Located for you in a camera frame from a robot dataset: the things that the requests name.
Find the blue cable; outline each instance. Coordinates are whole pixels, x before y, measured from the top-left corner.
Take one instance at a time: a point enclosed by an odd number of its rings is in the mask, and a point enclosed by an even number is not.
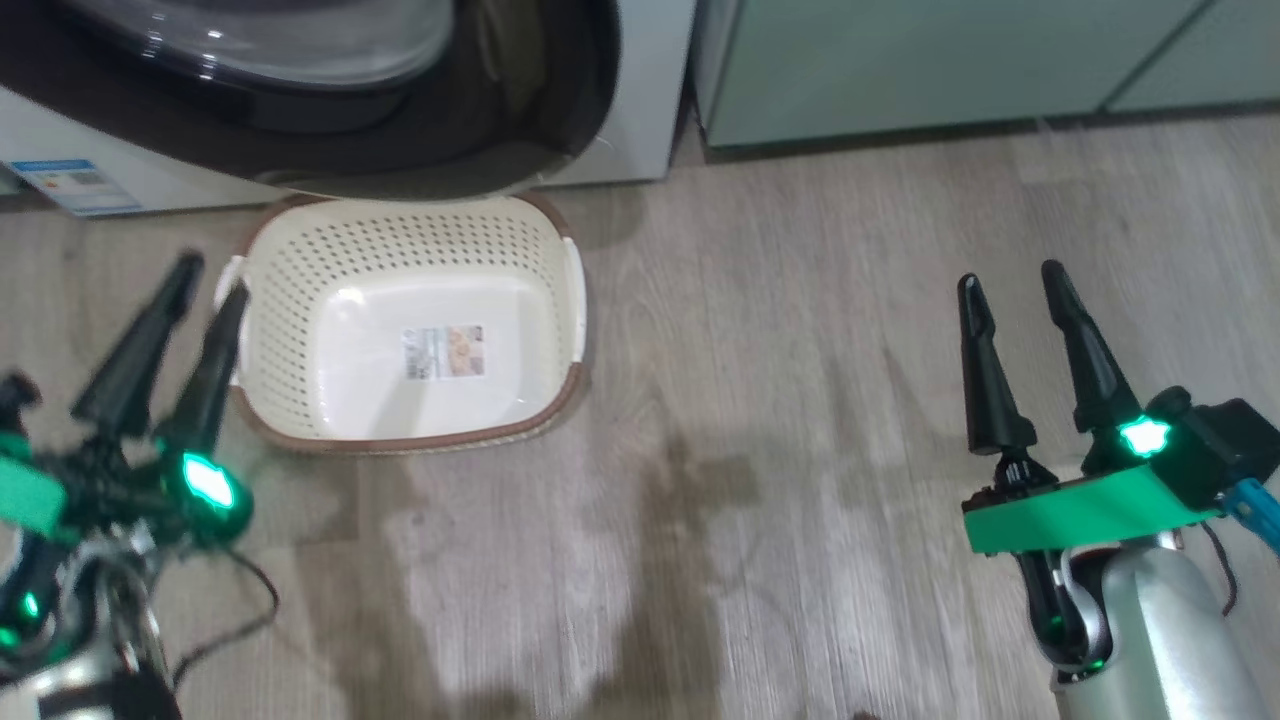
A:
[[[1222,510],[1280,556],[1280,502],[1258,480],[1240,480],[1222,493]]]

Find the round glass door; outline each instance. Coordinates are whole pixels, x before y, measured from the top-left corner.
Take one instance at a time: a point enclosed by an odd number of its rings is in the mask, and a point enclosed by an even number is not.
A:
[[[342,197],[444,200],[594,140],[616,0],[5,0],[0,85],[148,150]]]

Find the gray wood flooring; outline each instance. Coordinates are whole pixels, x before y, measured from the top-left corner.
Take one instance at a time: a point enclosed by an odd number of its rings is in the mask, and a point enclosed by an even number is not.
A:
[[[319,460],[228,418],[223,459],[259,493],[246,548],[284,610],[196,671],[188,717],[1053,719],[1014,564],[961,529],[991,464],[965,452],[959,277],[982,277],[1064,475],[1087,443],[1050,256],[1140,396],[1176,382],[1280,420],[1280,118],[678,165],[550,193],[591,300],[589,382],[554,432]],[[4,209],[0,348],[41,384],[50,443],[76,437],[65,407],[174,254],[219,268],[257,217]],[[1280,569],[1220,527],[1230,623],[1280,715]],[[224,562],[161,589],[174,652],[261,602]]]

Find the green light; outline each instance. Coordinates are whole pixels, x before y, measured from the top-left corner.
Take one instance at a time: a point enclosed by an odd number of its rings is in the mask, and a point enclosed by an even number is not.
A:
[[[182,477],[196,496],[221,509],[236,505],[236,491],[232,479],[218,465],[189,452],[182,456]]]
[[[36,593],[27,593],[23,596],[22,611],[26,612],[32,620],[40,618],[40,602],[36,601]]]
[[[1169,445],[1169,425],[1143,415],[1133,423],[1120,425],[1120,437],[1129,443],[1134,455],[1151,457]]]

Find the laundry basket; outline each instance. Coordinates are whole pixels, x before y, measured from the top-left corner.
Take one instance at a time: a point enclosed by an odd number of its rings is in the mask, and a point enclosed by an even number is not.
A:
[[[530,436],[582,372],[586,292],[543,199],[292,201],[223,270],[252,300],[232,397],[303,452],[413,452]]]

